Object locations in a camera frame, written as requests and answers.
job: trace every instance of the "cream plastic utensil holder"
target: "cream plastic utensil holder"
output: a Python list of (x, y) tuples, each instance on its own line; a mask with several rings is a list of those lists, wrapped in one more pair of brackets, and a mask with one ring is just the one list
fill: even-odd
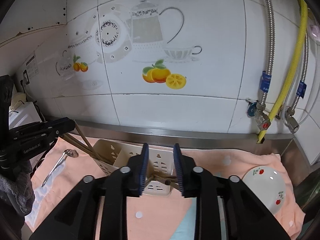
[[(142, 150), (142, 146), (105, 139), (98, 140), (93, 148), (100, 156), (103, 156), (106, 160), (110, 161), (110, 163), (113, 163), (113, 165), (110, 165), (94, 159), (107, 176), (125, 166), (130, 157), (141, 154)], [(151, 174), (157, 174), (159, 176), (172, 175), (173, 168), (173, 153), (171, 151), (149, 148), (148, 178)], [(156, 196), (169, 196), (170, 193), (170, 186), (155, 180), (150, 181), (143, 191), (143, 194)]]

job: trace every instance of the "water valve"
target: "water valve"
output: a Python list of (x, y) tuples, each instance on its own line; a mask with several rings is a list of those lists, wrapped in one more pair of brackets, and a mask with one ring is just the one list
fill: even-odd
[[(283, 110), (284, 110), (284, 108), (281, 107), (279, 114), (276, 116), (277, 119), (279, 119), (279, 120), (281, 119)], [(291, 133), (296, 133), (300, 127), (297, 120), (293, 117), (294, 114), (295, 114), (295, 111), (291, 107), (288, 107), (288, 109), (284, 113), (286, 126), (289, 128), (289, 131)]]
[(271, 122), (269, 117), (263, 112), (265, 107), (261, 106), (258, 102), (252, 103), (249, 99), (247, 99), (247, 102), (249, 103), (247, 110), (248, 116), (254, 117), (260, 131), (267, 130), (271, 125)]

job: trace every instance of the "gray cloth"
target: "gray cloth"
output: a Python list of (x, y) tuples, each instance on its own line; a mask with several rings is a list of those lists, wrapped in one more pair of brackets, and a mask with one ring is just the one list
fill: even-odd
[(12, 194), (24, 215), (30, 214), (35, 194), (32, 188), (30, 173), (32, 167), (30, 161), (20, 164), (21, 171), (15, 182), (0, 174), (0, 198), (6, 203), (11, 203), (7, 194)]

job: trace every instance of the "metal spoon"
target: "metal spoon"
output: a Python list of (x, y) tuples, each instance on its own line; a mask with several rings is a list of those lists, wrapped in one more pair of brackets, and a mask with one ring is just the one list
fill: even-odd
[(70, 156), (70, 157), (76, 158), (76, 157), (79, 156), (79, 154), (77, 153), (76, 150), (66, 149), (66, 150), (63, 152), (63, 154), (62, 154), (62, 156), (60, 157), (60, 159), (59, 159), (59, 160), (57, 161), (57, 163), (55, 164), (55, 166), (54, 166), (54, 167), (52, 168), (52, 170), (49, 172), (48, 176), (44, 179), (41, 187), (43, 187), (43, 186), (47, 183), (49, 177), (50, 177), (51, 174), (54, 172), (54, 170), (59, 166), (59, 164), (60, 164), (60, 162), (61, 162), (61, 160), (63, 159), (64, 156), (67, 156), (67, 157)]

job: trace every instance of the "white bowl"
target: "white bowl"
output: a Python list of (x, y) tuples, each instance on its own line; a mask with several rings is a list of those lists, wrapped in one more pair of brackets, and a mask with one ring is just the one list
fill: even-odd
[(285, 199), (285, 183), (278, 171), (258, 166), (248, 171), (242, 181), (273, 215), (280, 210)]

